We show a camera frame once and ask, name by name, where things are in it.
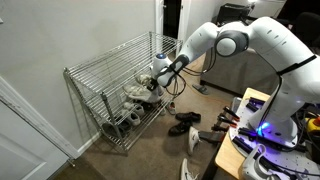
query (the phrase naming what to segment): metal wire rack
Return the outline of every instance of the metal wire rack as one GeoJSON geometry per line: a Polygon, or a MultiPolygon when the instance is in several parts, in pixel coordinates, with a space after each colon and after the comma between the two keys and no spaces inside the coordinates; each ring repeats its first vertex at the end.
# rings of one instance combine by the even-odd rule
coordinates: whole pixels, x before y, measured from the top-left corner
{"type": "Polygon", "coordinates": [[[122,137],[118,125],[126,115],[121,119],[115,117],[120,116],[124,102],[132,101],[122,87],[136,84],[136,75],[151,74],[150,66],[157,53],[169,54],[181,46],[182,41],[148,32],[102,55],[65,68],[64,76],[98,130],[127,152],[172,97],[165,93],[161,103],[157,103],[152,111],[143,116],[141,123],[133,127],[129,135],[122,137]],[[104,132],[104,123],[111,124],[118,136],[104,132]]]}

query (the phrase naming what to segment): table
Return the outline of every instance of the table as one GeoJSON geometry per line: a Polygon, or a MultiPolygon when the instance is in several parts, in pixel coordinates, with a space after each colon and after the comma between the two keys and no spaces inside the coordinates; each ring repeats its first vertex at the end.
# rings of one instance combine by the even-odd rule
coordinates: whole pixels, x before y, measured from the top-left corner
{"type": "MultiPolygon", "coordinates": [[[[244,100],[249,99],[250,97],[266,101],[270,96],[252,88],[247,88],[242,98],[240,106],[245,106],[244,100]]],[[[243,179],[242,163],[244,159],[245,157],[243,157],[233,146],[228,132],[215,158],[216,165],[224,171],[226,171],[227,173],[229,173],[230,175],[232,175],[234,178],[243,179]]]]}

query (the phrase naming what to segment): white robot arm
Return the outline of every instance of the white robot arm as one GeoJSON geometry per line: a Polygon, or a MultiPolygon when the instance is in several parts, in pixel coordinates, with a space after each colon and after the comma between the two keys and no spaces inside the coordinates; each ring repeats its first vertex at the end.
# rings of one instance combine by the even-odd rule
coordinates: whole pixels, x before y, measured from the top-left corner
{"type": "Polygon", "coordinates": [[[163,54],[157,55],[153,62],[153,78],[167,87],[185,66],[208,49],[214,47],[218,55],[228,57],[249,46],[280,77],[279,89],[251,117],[250,125],[258,129],[264,119],[268,122],[263,130],[264,138],[294,147],[298,140],[297,126],[290,116],[305,102],[320,102],[320,60],[287,28],[271,18],[259,18],[249,26],[232,22],[219,28],[205,23],[188,38],[174,62],[163,54]]]}

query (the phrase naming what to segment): wire shelf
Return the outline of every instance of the wire shelf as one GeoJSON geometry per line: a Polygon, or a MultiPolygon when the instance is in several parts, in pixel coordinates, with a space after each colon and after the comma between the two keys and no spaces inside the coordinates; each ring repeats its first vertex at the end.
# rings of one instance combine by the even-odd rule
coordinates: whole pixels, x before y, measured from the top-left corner
{"type": "MultiPolygon", "coordinates": [[[[157,53],[170,54],[180,50],[181,46],[182,41],[148,32],[102,55],[65,68],[64,75],[97,128],[103,131],[102,124],[109,123],[117,127],[126,118],[126,115],[121,119],[115,118],[121,115],[124,102],[132,102],[125,95],[123,86],[137,85],[135,76],[139,74],[151,74],[150,66],[157,53]]],[[[103,134],[128,151],[159,115],[159,110],[163,109],[171,99],[172,96],[165,93],[161,103],[143,116],[141,124],[133,127],[128,136],[113,137],[107,132],[103,134]]]]}

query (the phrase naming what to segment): door frame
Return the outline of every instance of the door frame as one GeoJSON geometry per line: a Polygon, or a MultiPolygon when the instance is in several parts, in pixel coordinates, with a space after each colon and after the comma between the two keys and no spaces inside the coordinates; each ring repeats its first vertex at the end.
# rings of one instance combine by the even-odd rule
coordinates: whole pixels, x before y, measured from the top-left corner
{"type": "Polygon", "coordinates": [[[9,83],[0,76],[0,96],[25,117],[25,121],[65,153],[76,159],[80,153],[49,122],[38,113],[9,83]]]}
{"type": "MultiPolygon", "coordinates": [[[[180,12],[180,17],[179,17],[178,39],[183,40],[183,42],[185,42],[187,40],[187,37],[186,37],[187,33],[186,32],[187,32],[188,22],[189,22],[191,1],[192,0],[181,0],[182,11],[180,12]]],[[[161,24],[159,21],[159,18],[160,18],[159,13],[161,12],[159,9],[159,6],[158,6],[159,2],[160,2],[160,0],[155,0],[155,18],[156,18],[155,25],[156,25],[156,33],[157,34],[161,34],[161,31],[159,31],[159,27],[161,27],[161,24]]]]}

